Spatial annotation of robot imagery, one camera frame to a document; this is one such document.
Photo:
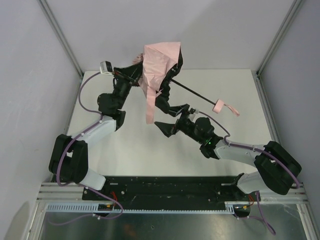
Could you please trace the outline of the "pink folding umbrella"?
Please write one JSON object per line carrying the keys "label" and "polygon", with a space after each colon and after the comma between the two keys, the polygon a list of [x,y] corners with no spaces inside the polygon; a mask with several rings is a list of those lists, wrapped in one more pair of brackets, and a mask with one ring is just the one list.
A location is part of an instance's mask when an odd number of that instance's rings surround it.
{"label": "pink folding umbrella", "polygon": [[165,77],[178,66],[181,53],[180,42],[159,42],[147,44],[143,47],[143,53],[138,55],[133,63],[142,64],[142,75],[138,80],[146,98],[146,123],[154,123],[156,98],[164,95],[161,84]]}

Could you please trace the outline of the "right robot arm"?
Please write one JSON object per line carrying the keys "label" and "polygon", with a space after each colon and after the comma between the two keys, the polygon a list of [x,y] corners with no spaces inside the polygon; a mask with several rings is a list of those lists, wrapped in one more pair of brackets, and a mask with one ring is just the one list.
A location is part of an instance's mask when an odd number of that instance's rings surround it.
{"label": "right robot arm", "polygon": [[175,123],[156,121],[155,125],[166,137],[182,132],[199,143],[200,152],[207,159],[232,160],[256,168],[252,173],[241,173],[234,185],[244,194],[258,192],[266,188],[286,195],[290,189],[299,188],[301,165],[276,141],[254,145],[230,141],[230,133],[224,137],[215,134],[211,124],[214,119],[202,112],[196,120],[192,117],[199,113],[188,104],[170,106],[168,103],[156,103],[156,107],[172,117]]}

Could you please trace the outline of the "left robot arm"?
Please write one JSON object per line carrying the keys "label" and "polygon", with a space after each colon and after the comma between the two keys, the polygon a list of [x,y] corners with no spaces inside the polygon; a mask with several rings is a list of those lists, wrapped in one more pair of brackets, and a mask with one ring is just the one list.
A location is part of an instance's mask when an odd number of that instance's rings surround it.
{"label": "left robot arm", "polygon": [[97,97],[96,122],[78,133],[60,134],[56,138],[48,169],[56,176],[59,186],[75,183],[97,191],[103,188],[106,178],[90,169],[89,149],[123,125],[126,112],[122,108],[131,88],[138,86],[142,73],[142,62],[128,67],[112,67],[108,61],[101,62],[99,74],[113,77],[113,91]]}

